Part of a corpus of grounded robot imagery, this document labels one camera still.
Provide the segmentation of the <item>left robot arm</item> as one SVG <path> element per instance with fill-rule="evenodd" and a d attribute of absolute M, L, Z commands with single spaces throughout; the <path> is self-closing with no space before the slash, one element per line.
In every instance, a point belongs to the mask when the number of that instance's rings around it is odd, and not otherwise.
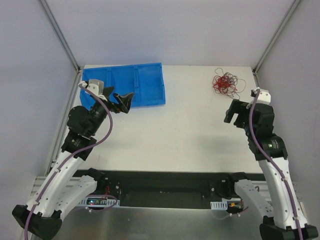
<path fill-rule="evenodd" d="M 32 198 L 25 205 L 16 205 L 12 211 L 26 240 L 29 234 L 42 240 L 53 239 L 66 216 L 85 197 L 110 198 L 105 174 L 94 168 L 86 170 L 69 190 L 64 189 L 93 148 L 110 136 L 113 129 L 111 113 L 129 112 L 134 93 L 119 95 L 112 86 L 89 82 L 81 82 L 78 86 L 94 99 L 93 106 L 86 109 L 78 105 L 69 111 L 69 132 L 54 166 Z"/>

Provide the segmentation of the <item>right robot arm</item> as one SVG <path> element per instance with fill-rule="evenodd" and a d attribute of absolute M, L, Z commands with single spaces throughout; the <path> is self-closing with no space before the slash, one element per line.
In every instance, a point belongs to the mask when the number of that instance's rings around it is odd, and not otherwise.
<path fill-rule="evenodd" d="M 273 107 L 234 99 L 224 122 L 230 123 L 234 114 L 237 114 L 234 125 L 245 131 L 249 149 L 262 169 L 271 201 L 260 194 L 244 172 L 228 175 L 226 194 L 240 197 L 245 206 L 261 218 L 259 233 L 263 240 L 313 240 L 319 237 L 317 227 L 308 223 L 299 206 L 285 143 L 273 132 Z"/>

